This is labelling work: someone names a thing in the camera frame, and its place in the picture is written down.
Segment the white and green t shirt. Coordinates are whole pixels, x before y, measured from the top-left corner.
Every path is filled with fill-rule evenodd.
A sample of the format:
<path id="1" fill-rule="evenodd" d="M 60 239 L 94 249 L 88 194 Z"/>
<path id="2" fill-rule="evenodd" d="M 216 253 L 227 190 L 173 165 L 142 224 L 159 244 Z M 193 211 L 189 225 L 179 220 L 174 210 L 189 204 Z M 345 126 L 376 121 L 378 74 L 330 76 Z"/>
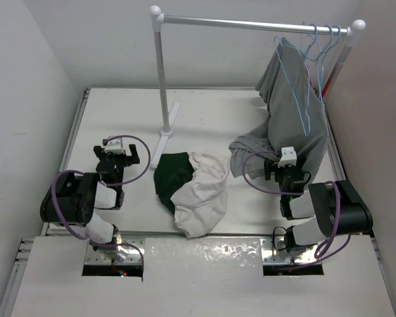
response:
<path id="1" fill-rule="evenodd" d="M 187 238 L 210 233 L 227 211 L 228 157 L 216 152 L 167 153 L 154 171 L 161 204 Z"/>

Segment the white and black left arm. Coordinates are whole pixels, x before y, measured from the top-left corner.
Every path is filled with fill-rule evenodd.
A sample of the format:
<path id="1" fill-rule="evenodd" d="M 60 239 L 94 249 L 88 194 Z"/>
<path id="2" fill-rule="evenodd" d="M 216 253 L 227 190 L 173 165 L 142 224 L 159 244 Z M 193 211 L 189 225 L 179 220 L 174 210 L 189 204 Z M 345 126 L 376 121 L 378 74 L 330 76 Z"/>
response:
<path id="1" fill-rule="evenodd" d="M 95 172 L 77 174 L 67 171 L 55 180 L 40 206 L 43 222 L 73 229 L 75 236 L 89 240 L 103 251 L 121 250 L 118 228 L 103 220 L 97 209 L 116 211 L 123 204 L 123 174 L 126 167 L 140 163 L 136 145 L 129 145 L 127 155 L 120 139 L 93 148 L 98 159 Z"/>

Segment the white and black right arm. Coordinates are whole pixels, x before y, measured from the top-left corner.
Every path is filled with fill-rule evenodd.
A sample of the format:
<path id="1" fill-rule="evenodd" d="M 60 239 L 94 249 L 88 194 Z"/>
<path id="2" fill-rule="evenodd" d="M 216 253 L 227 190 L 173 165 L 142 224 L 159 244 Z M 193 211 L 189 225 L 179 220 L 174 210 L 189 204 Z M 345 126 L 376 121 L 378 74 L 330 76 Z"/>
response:
<path id="1" fill-rule="evenodd" d="M 281 215 L 289 221 L 306 220 L 284 230 L 283 250 L 295 252 L 319 244 L 315 256 L 320 258 L 336 236 L 372 230 L 372 214 L 348 180 L 311 184 L 310 172 L 293 165 L 279 167 L 268 160 L 264 172 L 265 179 L 273 178 L 282 192 Z"/>

